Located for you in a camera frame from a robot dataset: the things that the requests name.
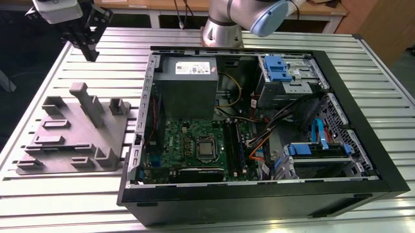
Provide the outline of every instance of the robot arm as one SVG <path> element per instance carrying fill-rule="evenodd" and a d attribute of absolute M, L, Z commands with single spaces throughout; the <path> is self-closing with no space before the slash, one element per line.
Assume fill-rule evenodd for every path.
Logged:
<path fill-rule="evenodd" d="M 52 24 L 85 56 L 87 61 L 96 61 L 99 52 L 96 44 L 103 36 L 113 13 L 109 9 L 100 8 L 93 0 L 32 0 L 33 7 L 25 13 L 28 19 L 45 20 Z"/>
<path fill-rule="evenodd" d="M 293 0 L 299 6 L 304 0 Z M 239 47 L 240 26 L 257 36 L 268 36 L 288 13 L 293 4 L 287 0 L 211 0 L 208 20 L 203 29 L 203 43 L 208 47 Z"/>

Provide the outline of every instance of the floor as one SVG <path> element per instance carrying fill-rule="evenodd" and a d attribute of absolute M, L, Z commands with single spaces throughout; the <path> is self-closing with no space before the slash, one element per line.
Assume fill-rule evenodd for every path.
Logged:
<path fill-rule="evenodd" d="M 410 50 L 403 53 L 392 65 L 391 71 L 411 95 L 415 96 L 415 56 L 411 55 Z"/>
<path fill-rule="evenodd" d="M 117 16 L 111 26 L 149 27 L 149 20 L 136 17 L 135 20 L 124 20 L 123 16 Z M 201 24 L 201 19 L 200 22 L 196 20 L 189 23 L 189 27 L 197 27 L 197 24 Z M 1 149 L 57 58 L 64 42 L 49 25 L 31 25 L 21 12 L 0 11 L 0 34 L 7 35 L 0 36 L 0 70 L 17 86 L 13 93 L 0 89 Z M 410 51 L 402 55 L 391 71 L 410 93 L 415 95 L 415 56 Z"/>

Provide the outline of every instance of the ram slot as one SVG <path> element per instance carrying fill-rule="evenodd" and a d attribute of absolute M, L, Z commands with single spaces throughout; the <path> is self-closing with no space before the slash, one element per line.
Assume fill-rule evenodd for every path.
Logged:
<path fill-rule="evenodd" d="M 240 162 L 240 140 L 239 140 L 239 130 L 235 122 L 224 122 L 223 124 L 224 132 L 224 146 L 227 152 L 227 164 L 231 176 L 237 176 L 241 174 L 241 162 Z"/>
<path fill-rule="evenodd" d="M 237 171 L 244 173 L 244 167 L 245 167 L 245 158 L 244 158 L 244 146 L 241 143 L 241 134 L 239 131 L 237 123 L 235 123 L 235 129 L 236 129 L 236 137 L 237 137 Z"/>

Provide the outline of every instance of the aluminum extrusion table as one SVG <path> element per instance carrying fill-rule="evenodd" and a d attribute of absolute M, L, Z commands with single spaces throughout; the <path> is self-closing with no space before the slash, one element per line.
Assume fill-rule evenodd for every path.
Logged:
<path fill-rule="evenodd" d="M 0 154 L 0 230 L 15 232 L 119 232 L 148 230 L 116 206 L 121 169 L 115 172 L 20 176 L 16 164 L 44 114 L 47 96 L 76 101 L 68 90 L 85 82 L 101 101 L 132 104 L 124 143 L 132 143 L 147 56 L 151 45 L 200 46 L 199 30 L 108 28 L 95 63 L 69 44 L 56 60 Z M 368 118 L 412 191 L 372 202 L 335 218 L 289 219 L 165 227 L 215 232 L 410 232 L 415 228 L 415 100 L 363 40 L 351 35 L 243 33 L 247 48 L 324 50 Z M 123 157 L 128 147 L 123 148 Z"/>

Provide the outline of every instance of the blue latch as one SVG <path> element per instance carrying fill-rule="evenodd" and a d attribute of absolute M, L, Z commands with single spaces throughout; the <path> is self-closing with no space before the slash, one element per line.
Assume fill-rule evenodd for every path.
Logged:
<path fill-rule="evenodd" d="M 295 148 L 297 155 L 311 154 L 311 149 L 307 144 L 291 144 Z"/>
<path fill-rule="evenodd" d="M 344 152 L 347 155 L 351 155 L 351 147 L 349 147 L 349 144 L 344 143 L 343 144 L 343 149 L 344 149 Z"/>
<path fill-rule="evenodd" d="M 291 82 L 292 77 L 287 72 L 287 65 L 279 56 L 265 56 L 265 67 L 272 82 Z"/>
<path fill-rule="evenodd" d="M 311 154 L 311 149 L 309 149 L 308 144 L 291 144 L 291 145 L 288 145 L 288 153 L 289 153 L 289 155 Z"/>

